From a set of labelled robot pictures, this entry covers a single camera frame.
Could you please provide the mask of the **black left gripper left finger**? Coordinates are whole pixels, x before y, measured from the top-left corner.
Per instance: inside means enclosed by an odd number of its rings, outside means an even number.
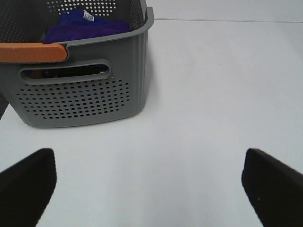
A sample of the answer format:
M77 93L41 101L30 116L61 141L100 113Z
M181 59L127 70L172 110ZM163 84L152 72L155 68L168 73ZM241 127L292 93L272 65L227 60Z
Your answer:
M35 227L56 187L54 151L40 149L0 173L0 225Z

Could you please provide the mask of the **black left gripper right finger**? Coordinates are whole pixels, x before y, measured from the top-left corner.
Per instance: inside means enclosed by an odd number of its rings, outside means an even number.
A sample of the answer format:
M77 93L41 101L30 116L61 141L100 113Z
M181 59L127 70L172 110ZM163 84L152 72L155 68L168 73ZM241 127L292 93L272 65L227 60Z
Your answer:
M266 152L249 148L241 183L264 227L303 225L303 175Z

